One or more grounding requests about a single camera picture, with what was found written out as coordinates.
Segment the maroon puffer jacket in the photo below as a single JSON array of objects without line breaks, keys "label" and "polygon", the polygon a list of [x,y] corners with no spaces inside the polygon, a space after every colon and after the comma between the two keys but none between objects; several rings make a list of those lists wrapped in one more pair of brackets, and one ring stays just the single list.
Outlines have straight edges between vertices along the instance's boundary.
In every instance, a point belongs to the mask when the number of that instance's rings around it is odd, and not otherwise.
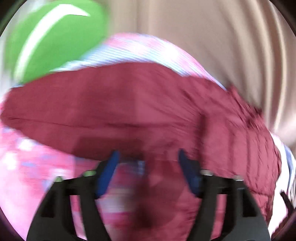
[{"label": "maroon puffer jacket", "polygon": [[130,240],[184,240],[198,212],[177,163],[179,149],[203,169],[240,175],[266,222],[280,153],[261,111],[234,87],[180,76],[156,63],[58,72],[14,88],[3,123],[46,146],[103,160],[112,150],[145,162]]}]

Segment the pink floral bed sheet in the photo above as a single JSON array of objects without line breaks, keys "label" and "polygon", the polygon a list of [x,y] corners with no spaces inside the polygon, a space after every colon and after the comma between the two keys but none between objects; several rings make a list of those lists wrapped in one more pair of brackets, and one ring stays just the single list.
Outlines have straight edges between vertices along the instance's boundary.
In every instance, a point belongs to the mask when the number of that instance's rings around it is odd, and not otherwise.
[{"label": "pink floral bed sheet", "polygon": [[[54,56],[45,51],[44,44],[36,52],[41,55],[42,63],[51,62],[50,68],[43,70],[43,75],[119,63],[156,63],[182,77],[194,76],[214,81],[186,51],[151,35],[116,34],[102,44],[76,53],[74,57],[67,53]],[[273,136],[273,142],[280,152],[281,172],[271,207],[273,214],[268,229],[272,234],[287,216],[280,193],[284,192],[290,201],[295,201],[295,158],[279,137]],[[93,164],[89,159],[64,154],[1,124],[1,208],[19,235],[27,236],[37,205],[56,176],[73,178]],[[118,166],[107,196],[99,203],[107,229],[116,240],[130,236],[135,240],[141,237],[145,240],[184,240],[186,231],[179,228],[180,215],[166,224],[156,219],[151,228],[136,231],[136,189],[140,179],[147,174],[148,164],[145,161],[123,162]]]}]

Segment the beige curtain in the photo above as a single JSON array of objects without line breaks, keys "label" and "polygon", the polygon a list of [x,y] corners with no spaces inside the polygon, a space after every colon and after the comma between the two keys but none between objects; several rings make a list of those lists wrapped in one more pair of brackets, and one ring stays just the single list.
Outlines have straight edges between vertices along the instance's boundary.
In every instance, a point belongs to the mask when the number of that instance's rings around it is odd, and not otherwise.
[{"label": "beige curtain", "polygon": [[112,33],[137,32],[181,47],[263,110],[295,141],[295,35],[270,1],[106,1]]}]

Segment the green pillow white stripe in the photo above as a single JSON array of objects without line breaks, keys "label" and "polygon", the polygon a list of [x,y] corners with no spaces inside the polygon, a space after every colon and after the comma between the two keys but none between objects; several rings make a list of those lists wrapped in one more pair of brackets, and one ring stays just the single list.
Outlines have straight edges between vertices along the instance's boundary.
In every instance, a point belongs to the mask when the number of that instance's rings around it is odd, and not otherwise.
[{"label": "green pillow white stripe", "polygon": [[96,1],[52,1],[9,34],[5,63],[13,81],[27,83],[79,59],[108,34],[107,7]]}]

